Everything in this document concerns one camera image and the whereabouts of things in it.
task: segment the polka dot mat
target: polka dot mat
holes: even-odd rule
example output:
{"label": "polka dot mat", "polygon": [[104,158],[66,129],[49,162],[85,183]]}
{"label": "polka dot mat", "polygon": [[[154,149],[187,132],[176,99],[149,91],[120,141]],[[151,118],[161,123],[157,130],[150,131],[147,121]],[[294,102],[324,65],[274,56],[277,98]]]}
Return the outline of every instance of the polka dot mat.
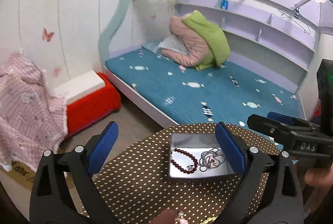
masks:
{"label": "polka dot mat", "polygon": [[[166,128],[145,140],[134,143],[101,169],[95,185],[105,203],[122,224],[148,223],[166,208],[183,211],[189,224],[199,224],[217,216],[240,184],[238,175],[224,176],[219,181],[169,182],[169,141],[171,133],[214,134],[216,124],[199,123]],[[280,150],[258,134],[237,125],[229,130],[267,154]],[[263,174],[257,194],[247,214],[256,211],[265,188]]]}

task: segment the metal screw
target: metal screw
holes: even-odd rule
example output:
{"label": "metal screw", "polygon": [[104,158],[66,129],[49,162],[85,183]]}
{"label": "metal screw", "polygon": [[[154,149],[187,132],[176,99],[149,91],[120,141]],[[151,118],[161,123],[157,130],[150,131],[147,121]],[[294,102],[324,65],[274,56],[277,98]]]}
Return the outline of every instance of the metal screw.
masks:
{"label": "metal screw", "polygon": [[283,151],[281,154],[282,154],[282,156],[285,157],[285,158],[288,158],[288,157],[289,157],[289,154],[288,154],[288,152],[286,152],[286,151]]}
{"label": "metal screw", "polygon": [[50,156],[51,153],[52,153],[51,150],[46,150],[46,151],[44,152],[44,156]]}
{"label": "metal screw", "polygon": [[84,147],[83,147],[82,145],[79,145],[79,146],[76,146],[74,150],[75,150],[77,153],[80,153],[80,152],[83,152],[83,149],[84,149]]}
{"label": "metal screw", "polygon": [[250,152],[256,154],[259,152],[259,149],[257,147],[252,146],[250,147]]}

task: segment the finger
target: finger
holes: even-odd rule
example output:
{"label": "finger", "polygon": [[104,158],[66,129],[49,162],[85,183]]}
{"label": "finger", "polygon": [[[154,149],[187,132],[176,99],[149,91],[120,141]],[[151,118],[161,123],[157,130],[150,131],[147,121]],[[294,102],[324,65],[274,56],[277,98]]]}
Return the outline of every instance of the finger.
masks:
{"label": "finger", "polygon": [[174,224],[176,213],[171,209],[165,209],[156,218],[154,218],[150,224]]}
{"label": "finger", "polygon": [[331,187],[333,184],[333,170],[309,169],[304,179],[310,186]]}

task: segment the silver necklace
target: silver necklace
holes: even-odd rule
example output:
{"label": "silver necklace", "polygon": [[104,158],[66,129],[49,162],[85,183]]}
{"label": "silver necklace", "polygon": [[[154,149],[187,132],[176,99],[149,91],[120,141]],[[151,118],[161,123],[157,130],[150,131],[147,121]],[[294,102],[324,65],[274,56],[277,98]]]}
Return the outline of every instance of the silver necklace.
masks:
{"label": "silver necklace", "polygon": [[212,148],[211,150],[201,154],[201,158],[199,159],[199,170],[201,172],[205,172],[210,169],[216,169],[224,162],[225,157],[222,155],[222,152],[220,152],[217,148]]}

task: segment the metal tray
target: metal tray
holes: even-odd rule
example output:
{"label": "metal tray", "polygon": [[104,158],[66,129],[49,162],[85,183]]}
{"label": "metal tray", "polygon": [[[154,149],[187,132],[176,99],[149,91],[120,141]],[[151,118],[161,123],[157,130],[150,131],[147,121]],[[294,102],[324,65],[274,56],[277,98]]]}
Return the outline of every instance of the metal tray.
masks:
{"label": "metal tray", "polygon": [[[210,178],[219,177],[228,174],[233,174],[230,164],[224,156],[223,151],[219,147],[219,143],[215,138],[215,134],[182,134],[182,133],[172,133],[170,138],[170,156],[176,161],[181,167],[188,170],[187,166],[193,165],[193,161],[183,154],[174,152],[173,149],[178,148],[189,152],[194,155],[198,160],[199,165],[197,170],[191,174],[185,174],[177,169],[173,164],[171,164],[169,159],[169,177],[172,179],[200,179],[200,178]],[[212,150],[221,152],[221,155],[213,157],[212,153],[203,155],[203,152],[208,152]],[[205,160],[214,161],[211,163],[210,167],[202,165]]]}

